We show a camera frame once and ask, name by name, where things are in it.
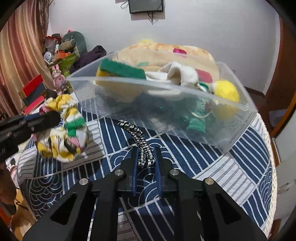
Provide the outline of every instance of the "yellow ball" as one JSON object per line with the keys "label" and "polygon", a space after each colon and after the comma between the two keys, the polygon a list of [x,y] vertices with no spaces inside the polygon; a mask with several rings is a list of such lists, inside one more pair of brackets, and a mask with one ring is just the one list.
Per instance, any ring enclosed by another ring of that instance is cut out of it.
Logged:
{"label": "yellow ball", "polygon": [[[213,84],[214,94],[231,100],[239,102],[239,93],[233,83],[228,80],[218,80]],[[238,111],[236,107],[229,104],[216,103],[213,107],[214,115],[222,121],[228,121]]]}

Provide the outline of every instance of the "clear plastic box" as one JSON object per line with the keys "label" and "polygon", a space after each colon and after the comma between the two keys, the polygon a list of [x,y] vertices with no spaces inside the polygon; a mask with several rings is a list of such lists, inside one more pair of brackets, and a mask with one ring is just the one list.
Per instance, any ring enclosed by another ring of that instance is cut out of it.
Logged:
{"label": "clear plastic box", "polygon": [[[218,75],[214,78],[232,82],[240,100],[235,103],[180,85],[122,77],[95,77],[104,58],[134,67],[147,64],[147,59],[153,58],[159,66],[177,61],[194,68],[198,65],[205,71],[207,68],[217,68]],[[86,112],[115,120],[124,119],[141,127],[213,145],[223,153],[235,144],[257,113],[251,97],[226,64],[198,56],[152,50],[121,50],[84,66],[67,80]],[[154,95],[161,91],[169,91],[173,97]]]}

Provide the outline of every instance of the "dark cloth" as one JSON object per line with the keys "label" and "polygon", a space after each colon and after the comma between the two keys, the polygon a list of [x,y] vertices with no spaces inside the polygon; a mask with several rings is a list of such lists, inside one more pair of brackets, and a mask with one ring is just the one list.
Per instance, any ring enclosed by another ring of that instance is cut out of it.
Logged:
{"label": "dark cloth", "polygon": [[95,61],[98,58],[101,58],[107,54],[106,50],[98,45],[94,47],[94,49],[88,53],[83,54],[77,59],[73,65],[69,68],[70,74],[74,73],[76,70],[79,70],[83,66]]}
{"label": "dark cloth", "polygon": [[57,98],[57,93],[51,89],[46,89],[46,99],[49,99],[50,97],[52,98]]}

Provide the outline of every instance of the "braided rope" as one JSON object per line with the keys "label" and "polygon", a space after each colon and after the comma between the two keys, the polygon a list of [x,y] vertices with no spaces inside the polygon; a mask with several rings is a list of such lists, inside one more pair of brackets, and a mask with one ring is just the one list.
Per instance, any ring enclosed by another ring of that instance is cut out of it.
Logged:
{"label": "braided rope", "polygon": [[136,125],[130,124],[125,120],[119,120],[118,125],[131,135],[136,145],[139,147],[138,166],[144,168],[153,165],[155,163],[155,157],[143,137],[143,132]]}

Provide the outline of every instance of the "brown curtain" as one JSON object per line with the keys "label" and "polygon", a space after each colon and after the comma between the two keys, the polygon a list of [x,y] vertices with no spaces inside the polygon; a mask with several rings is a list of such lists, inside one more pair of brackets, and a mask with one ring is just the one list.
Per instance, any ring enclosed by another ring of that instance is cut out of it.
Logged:
{"label": "brown curtain", "polygon": [[39,74],[45,85],[53,88],[42,56],[50,3],[26,0],[0,32],[0,112],[19,114],[24,103],[18,92]]}

